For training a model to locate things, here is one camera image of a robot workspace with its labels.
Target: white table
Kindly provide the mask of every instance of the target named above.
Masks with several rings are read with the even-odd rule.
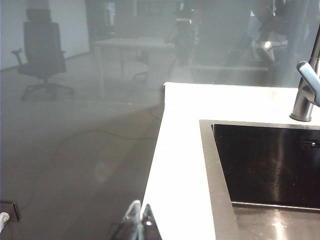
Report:
[[[216,239],[199,120],[320,126],[320,107],[313,108],[311,122],[289,117],[296,95],[296,88],[165,83],[143,199],[162,239]]]
[[[99,80],[99,95],[101,97],[105,96],[105,71],[103,66],[103,59],[101,50],[102,48],[116,48],[120,53],[120,76],[124,79],[124,51],[144,51],[144,52],[157,52],[157,51],[172,51],[174,45],[172,43],[166,43],[161,38],[155,37],[139,37],[139,38],[111,38],[106,40],[95,41],[93,43],[94,53],[98,60],[100,68],[100,80]]]

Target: faucet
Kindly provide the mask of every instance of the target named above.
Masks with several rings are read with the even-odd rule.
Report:
[[[297,121],[310,122],[314,105],[320,107],[320,26],[309,62],[301,61],[296,69],[301,79],[290,117]]]

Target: office chair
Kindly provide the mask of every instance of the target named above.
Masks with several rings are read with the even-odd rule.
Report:
[[[74,89],[72,87],[48,81],[49,77],[66,72],[59,25],[51,21],[49,9],[27,9],[26,15],[28,21],[23,23],[23,35],[27,63],[23,64],[21,61],[21,48],[11,53],[17,58],[18,73],[36,77],[43,83],[27,86],[21,100],[25,101],[28,94],[41,89],[50,93],[52,100],[57,99],[57,89],[68,90],[69,94],[73,95]]]

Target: sink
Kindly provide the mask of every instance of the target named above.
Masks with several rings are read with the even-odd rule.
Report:
[[[215,124],[233,204],[320,211],[320,130]]]
[[[217,240],[320,239],[320,126],[199,126]]]

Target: chair armrest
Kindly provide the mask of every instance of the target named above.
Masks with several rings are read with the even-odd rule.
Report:
[[[18,50],[11,51],[11,53],[16,56],[16,59],[18,60],[19,66],[22,65],[22,61],[21,61],[21,58],[20,58],[20,53],[21,52],[22,52],[21,48],[19,48]]]

